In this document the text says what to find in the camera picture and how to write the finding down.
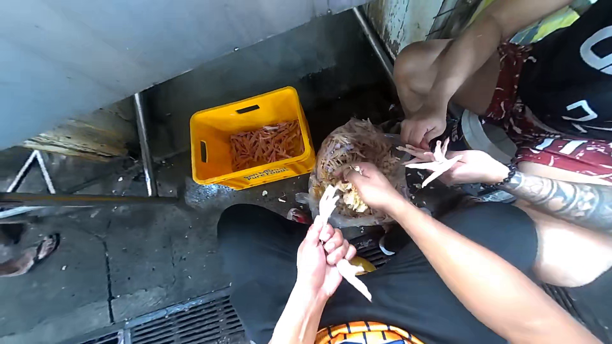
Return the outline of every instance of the forearm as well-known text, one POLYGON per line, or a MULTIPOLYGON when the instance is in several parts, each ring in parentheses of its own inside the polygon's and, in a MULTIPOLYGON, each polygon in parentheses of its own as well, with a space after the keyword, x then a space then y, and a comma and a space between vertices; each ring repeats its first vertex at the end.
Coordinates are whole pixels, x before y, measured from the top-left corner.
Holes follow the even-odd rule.
POLYGON ((584 228, 612 233, 612 187, 532 176, 519 171, 500 189, 584 228))
POLYGON ((501 39, 502 30, 490 15, 470 25, 450 44, 425 100, 425 106, 448 104, 459 87, 495 52, 501 39))
POLYGON ((327 299, 297 285, 293 288, 269 344, 314 343, 327 299))
POLYGON ((513 342, 554 342, 592 335, 518 269, 406 201, 389 211, 461 303, 513 342), (563 331, 553 333, 553 328, 563 331))

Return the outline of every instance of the tattooed forearm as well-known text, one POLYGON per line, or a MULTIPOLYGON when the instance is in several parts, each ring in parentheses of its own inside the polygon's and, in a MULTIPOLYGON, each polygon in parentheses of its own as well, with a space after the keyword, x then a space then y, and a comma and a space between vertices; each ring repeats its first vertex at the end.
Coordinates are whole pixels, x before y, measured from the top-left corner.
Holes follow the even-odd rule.
POLYGON ((612 186, 557 181, 517 171, 499 188, 557 218, 612 233, 612 186))

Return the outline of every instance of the dirty concrete ground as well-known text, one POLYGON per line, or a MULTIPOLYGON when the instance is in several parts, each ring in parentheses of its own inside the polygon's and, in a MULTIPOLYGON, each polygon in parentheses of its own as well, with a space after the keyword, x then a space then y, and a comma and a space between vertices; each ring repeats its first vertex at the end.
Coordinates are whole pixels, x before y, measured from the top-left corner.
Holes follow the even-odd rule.
MULTIPOLYGON (((234 203, 252 203, 286 214, 290 208, 301 206, 294 197, 307 190, 308 175, 242 191, 198 185, 191 179, 188 119, 197 110, 287 84, 300 94, 316 148, 350 117, 371 118, 374 123, 401 117, 394 91, 351 18, 346 13, 320 18, 288 36, 271 39, 276 41, 259 43, 263 47, 255 45, 253 51, 242 50, 243 55, 227 56, 231 63, 215 61, 148 90, 159 192, 163 196, 179 195, 182 201, 179 206, 46 208, 34 213, 39 216, 29 218, 24 246, 55 232, 61 233, 61 246, 31 273, 0 281, 0 343, 70 342, 71 338, 84 338, 89 332, 228 286, 229 276, 223 273, 217 253, 220 213, 234 203), (341 34, 325 35, 330 30, 341 34), (308 37, 309 43, 291 46, 296 37, 308 37), (322 37, 326 43, 317 44, 322 37), (272 63, 261 58, 270 45, 292 48, 283 50, 277 56, 278 63, 272 63), (326 53, 334 45, 338 47, 326 53), (287 61, 301 64, 296 56, 303 54, 314 55, 314 62, 301 72, 291 72, 291 77, 279 77, 282 71, 292 70, 287 61), (244 66, 238 72, 231 68, 245 60, 254 63, 250 68, 256 70, 253 75, 244 66), (212 72, 220 74, 210 77, 212 72), (274 78, 266 79, 266 74, 274 78), (240 82, 239 76, 247 81, 240 82), (225 81, 215 88, 207 77, 225 81)), ((20 148, 0 154, 0 187, 6 188, 28 154, 20 148)), ((101 165, 58 155, 48 158, 51 177, 64 192, 85 187, 79 192, 146 194, 139 169, 130 169, 134 164, 131 159, 101 165)), ((416 173, 410 178, 409 184, 422 181, 416 173)), ((432 186, 413 189, 417 196, 414 201, 436 213, 439 200, 449 193, 437 182, 432 186)), ((44 192, 44 187, 40 171, 34 168, 20 191, 44 192)), ((610 278, 608 272, 600 279, 610 278)), ((610 284, 576 288, 571 295, 578 300, 577 306, 592 312, 596 321, 607 326, 612 299, 602 296, 600 285, 610 284)))

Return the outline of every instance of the black jersey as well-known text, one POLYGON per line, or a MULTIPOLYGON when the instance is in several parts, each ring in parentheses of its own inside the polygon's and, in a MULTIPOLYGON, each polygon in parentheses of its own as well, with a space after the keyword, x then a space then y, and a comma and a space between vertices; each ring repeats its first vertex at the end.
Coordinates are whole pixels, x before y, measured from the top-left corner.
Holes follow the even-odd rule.
POLYGON ((518 94, 552 129, 612 141, 612 0, 535 43, 518 94))

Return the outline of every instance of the plastic bag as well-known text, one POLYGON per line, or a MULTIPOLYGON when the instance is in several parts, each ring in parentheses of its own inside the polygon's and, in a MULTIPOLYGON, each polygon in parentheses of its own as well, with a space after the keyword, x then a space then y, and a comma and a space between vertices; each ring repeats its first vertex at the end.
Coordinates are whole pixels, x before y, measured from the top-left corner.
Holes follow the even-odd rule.
MULTIPOLYGON (((334 173, 343 165, 357 162, 374 163, 400 194, 409 199, 405 167, 409 154, 395 149, 401 146, 398 135, 386 135, 367 120, 351 118, 323 141, 316 164, 308 180, 308 194, 298 193, 296 201, 308 204, 313 217, 319 214, 319 200, 327 185, 337 185, 341 177, 334 173)), ((394 220, 381 211, 368 208, 355 212, 340 198, 329 223, 336 228, 373 226, 394 220)))

